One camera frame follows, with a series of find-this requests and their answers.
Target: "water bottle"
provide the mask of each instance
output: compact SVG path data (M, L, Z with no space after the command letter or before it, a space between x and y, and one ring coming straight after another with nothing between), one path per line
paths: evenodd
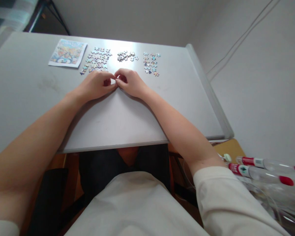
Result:
M240 165L255 166L262 169L267 169L269 171L277 171L280 173L289 174L295 172L295 166L285 165L278 161L268 159L238 156L236 158L236 162Z
M244 166L226 162L228 168L236 175L248 177L265 183L277 184L283 183L285 185L294 186L291 178L281 175L276 175L272 172L251 166Z

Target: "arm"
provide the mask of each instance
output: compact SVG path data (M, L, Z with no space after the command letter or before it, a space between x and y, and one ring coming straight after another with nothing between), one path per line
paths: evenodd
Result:
M115 76L119 87L141 98L154 112L174 148L187 162L192 174L209 166L226 167L205 136L182 114L151 90L132 70L119 69Z
M114 75L92 72L62 101L36 120L0 153L0 220L22 225L32 192L39 177L86 102L113 91Z
M204 229L210 235L288 235L226 168L194 125L148 88L135 71L119 69L115 76L119 76L119 87L150 106L168 139L186 160Z

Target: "puzzle piece pile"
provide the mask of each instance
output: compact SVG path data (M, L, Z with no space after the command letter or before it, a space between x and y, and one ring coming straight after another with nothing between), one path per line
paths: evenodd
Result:
M122 61L127 61L128 59L130 59L130 61L134 61L134 60L139 60L139 58L137 56L135 56L135 53L134 52L128 52L128 51L123 51L123 52L120 52L117 54L118 55L118 58L117 60L119 62L122 62Z
M147 52L144 52L143 55L144 55L143 63L144 63L145 73L154 74L155 76L159 76L159 73L156 71L157 70L156 69L157 68L156 56L161 57L161 55L159 53L157 53L157 54L151 53L151 62L149 61Z
M112 54L110 53L110 49L105 50L105 48L95 47L94 50L91 51L91 53L88 55L88 58L86 59L86 62L91 63L91 66L89 66L88 64L85 64L80 74L81 75L85 74L88 68L89 68L89 72L92 72L94 70L108 71L107 61L110 56L112 56Z

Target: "forearm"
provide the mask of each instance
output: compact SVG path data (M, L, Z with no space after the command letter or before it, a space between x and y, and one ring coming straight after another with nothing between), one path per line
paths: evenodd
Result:
M142 99L156 115L174 148L186 160L192 174L208 166L225 166L205 136L156 92L148 89Z
M69 93L0 153L0 191L35 186L83 103Z

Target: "black pants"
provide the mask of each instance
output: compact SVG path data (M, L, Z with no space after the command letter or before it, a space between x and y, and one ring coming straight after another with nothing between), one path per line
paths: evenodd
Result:
M135 164L132 167L128 167L116 149L82 152L80 153L79 170L86 205L115 176L131 171L148 172L170 190L167 144L139 147Z

